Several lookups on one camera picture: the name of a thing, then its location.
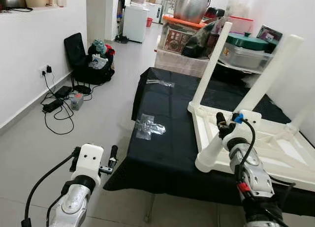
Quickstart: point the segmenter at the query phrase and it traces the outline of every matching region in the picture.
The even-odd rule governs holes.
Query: red bucket
[[[147,18],[147,27],[151,27],[153,19],[152,18]]]

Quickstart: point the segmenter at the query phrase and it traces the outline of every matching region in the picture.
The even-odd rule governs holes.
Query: wall outlet
[[[39,72],[39,77],[44,77],[44,75],[42,74],[42,72],[44,71],[45,73],[47,73],[46,72],[46,68],[47,68],[47,65],[43,65],[42,67],[40,67],[39,69],[38,69],[38,72]]]

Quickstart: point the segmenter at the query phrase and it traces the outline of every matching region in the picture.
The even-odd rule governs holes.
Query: black tablecloth
[[[147,84],[147,79],[173,82],[174,87]],[[132,132],[127,157],[105,184],[104,189],[140,189],[155,194],[241,205],[232,174],[200,172],[194,165],[198,153],[192,116],[187,111],[200,79],[162,69],[149,68],[139,81],[132,119],[153,115],[155,123],[166,128],[163,135],[152,134],[151,140],[136,138]],[[203,105],[233,111],[248,89],[211,80],[201,102]],[[263,119],[288,123],[290,119],[265,95],[254,111]],[[274,185],[281,197],[286,186]],[[293,189],[283,211],[315,216],[315,193]]]

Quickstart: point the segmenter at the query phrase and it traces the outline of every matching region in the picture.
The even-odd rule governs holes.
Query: white refrigerator
[[[162,15],[162,5],[146,2],[146,7],[150,11],[148,17],[153,19],[153,23],[160,23]]]
[[[140,6],[126,6],[124,33],[131,41],[142,43],[146,34],[149,10]]]

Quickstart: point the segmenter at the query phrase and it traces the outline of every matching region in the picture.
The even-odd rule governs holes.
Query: green lid
[[[259,38],[249,37],[250,33],[246,32],[245,36],[236,33],[230,33],[226,39],[226,42],[238,47],[243,47],[255,51],[264,51],[268,42]]]

